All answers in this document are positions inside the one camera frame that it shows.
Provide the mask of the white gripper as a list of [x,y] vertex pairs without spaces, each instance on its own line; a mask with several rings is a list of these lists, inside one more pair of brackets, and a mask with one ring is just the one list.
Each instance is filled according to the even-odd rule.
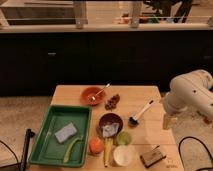
[[161,102],[167,113],[163,117],[163,129],[168,130],[177,122],[177,118],[173,115],[181,112],[180,100],[175,96],[166,95],[162,98]]

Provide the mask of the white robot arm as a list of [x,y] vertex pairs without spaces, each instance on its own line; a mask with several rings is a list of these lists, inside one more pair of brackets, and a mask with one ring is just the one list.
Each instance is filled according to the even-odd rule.
[[206,70],[195,70],[174,77],[170,91],[161,99],[165,110],[163,129],[170,129],[176,122],[176,115],[195,107],[201,114],[213,121],[213,76]]

